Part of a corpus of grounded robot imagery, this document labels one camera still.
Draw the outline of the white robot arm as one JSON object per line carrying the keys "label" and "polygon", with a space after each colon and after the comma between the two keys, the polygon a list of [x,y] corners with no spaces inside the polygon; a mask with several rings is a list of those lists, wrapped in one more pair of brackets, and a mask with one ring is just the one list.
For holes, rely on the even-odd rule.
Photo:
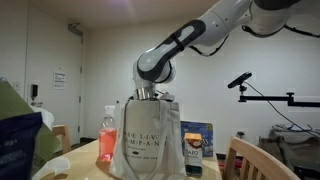
{"label": "white robot arm", "polygon": [[170,60],[185,48],[212,46],[237,27],[255,37],[270,37],[287,27],[293,8],[300,1],[218,0],[202,16],[181,26],[134,62],[135,98],[155,99],[155,86],[175,77]]}

